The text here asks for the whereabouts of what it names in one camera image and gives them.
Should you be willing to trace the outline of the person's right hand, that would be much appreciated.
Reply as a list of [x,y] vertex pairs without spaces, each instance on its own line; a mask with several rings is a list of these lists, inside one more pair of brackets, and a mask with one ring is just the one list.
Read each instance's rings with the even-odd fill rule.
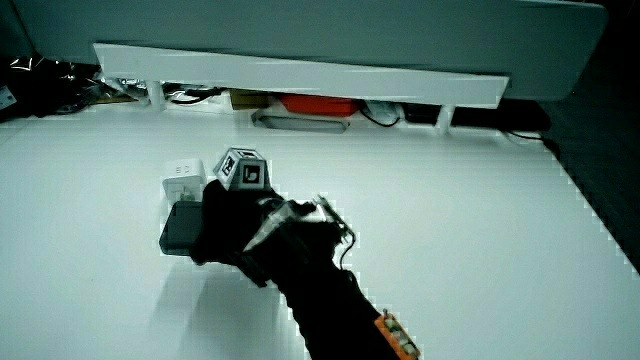
[[300,202],[278,194],[256,150],[229,148],[213,173],[190,252],[195,262],[233,265],[263,287],[333,269],[336,247],[344,240],[348,248],[355,244],[354,231],[325,197]]

